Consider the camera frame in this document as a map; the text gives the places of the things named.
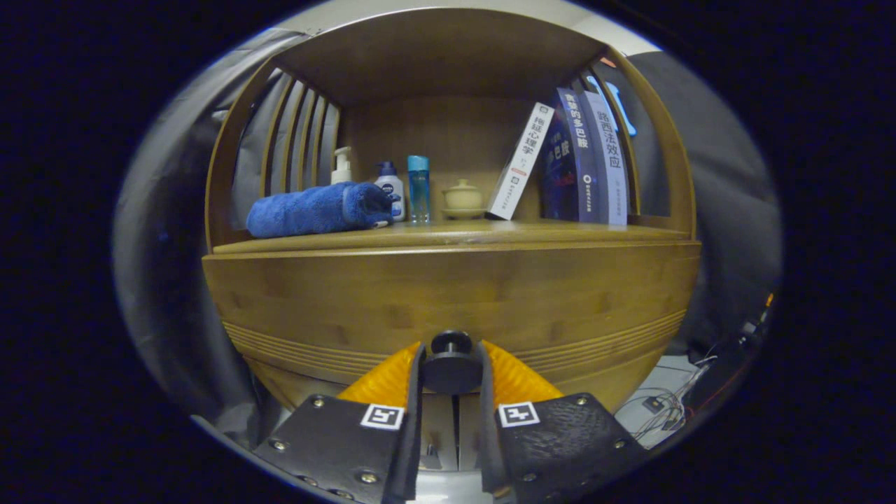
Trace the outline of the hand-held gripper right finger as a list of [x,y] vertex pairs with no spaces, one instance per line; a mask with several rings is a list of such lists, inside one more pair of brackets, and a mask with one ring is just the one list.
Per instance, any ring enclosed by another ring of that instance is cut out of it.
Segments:
[[648,451],[591,393],[564,395],[492,342],[482,363],[482,488],[496,503],[579,503],[630,475]]

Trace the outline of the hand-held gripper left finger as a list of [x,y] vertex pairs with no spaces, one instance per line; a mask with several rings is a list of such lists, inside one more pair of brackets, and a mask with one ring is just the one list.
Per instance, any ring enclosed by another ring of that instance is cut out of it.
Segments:
[[307,396],[255,455],[330,501],[414,500],[425,357],[414,342],[339,395]]

